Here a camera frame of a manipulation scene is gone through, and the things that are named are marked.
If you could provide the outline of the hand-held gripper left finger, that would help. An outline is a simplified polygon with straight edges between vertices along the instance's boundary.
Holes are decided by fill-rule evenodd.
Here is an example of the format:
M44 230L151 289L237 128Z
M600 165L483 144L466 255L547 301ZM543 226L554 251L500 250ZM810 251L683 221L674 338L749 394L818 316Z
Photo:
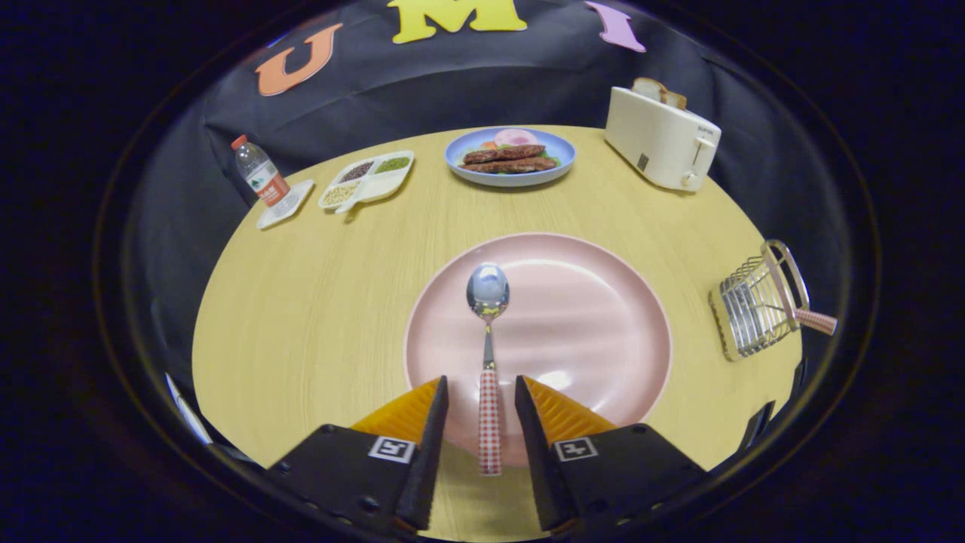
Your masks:
M448 410L440 376L355 426L321 425L268 479L354 540L415 540L430 525Z

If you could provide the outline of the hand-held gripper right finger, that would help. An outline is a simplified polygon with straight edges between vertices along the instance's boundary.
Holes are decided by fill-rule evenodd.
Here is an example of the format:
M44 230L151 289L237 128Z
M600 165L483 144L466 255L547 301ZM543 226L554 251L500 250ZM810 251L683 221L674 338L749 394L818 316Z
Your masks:
M514 405L540 527L554 538L627 538L709 478L651 426L614 426L527 376Z

